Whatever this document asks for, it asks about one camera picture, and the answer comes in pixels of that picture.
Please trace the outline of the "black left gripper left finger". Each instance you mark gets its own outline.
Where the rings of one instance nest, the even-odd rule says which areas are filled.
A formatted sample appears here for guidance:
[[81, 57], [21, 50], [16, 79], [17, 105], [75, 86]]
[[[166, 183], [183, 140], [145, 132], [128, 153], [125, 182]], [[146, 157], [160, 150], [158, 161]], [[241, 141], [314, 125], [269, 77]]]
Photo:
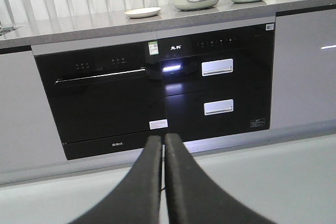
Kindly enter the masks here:
[[159, 223], [162, 143], [150, 136], [124, 179], [72, 223]]

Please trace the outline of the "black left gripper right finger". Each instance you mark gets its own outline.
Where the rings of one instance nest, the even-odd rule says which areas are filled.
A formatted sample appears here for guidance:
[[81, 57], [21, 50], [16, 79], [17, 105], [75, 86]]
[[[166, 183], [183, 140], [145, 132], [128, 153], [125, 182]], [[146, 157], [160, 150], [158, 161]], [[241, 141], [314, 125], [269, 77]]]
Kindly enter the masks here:
[[272, 223], [220, 188], [176, 133], [165, 136], [165, 191], [170, 223]]

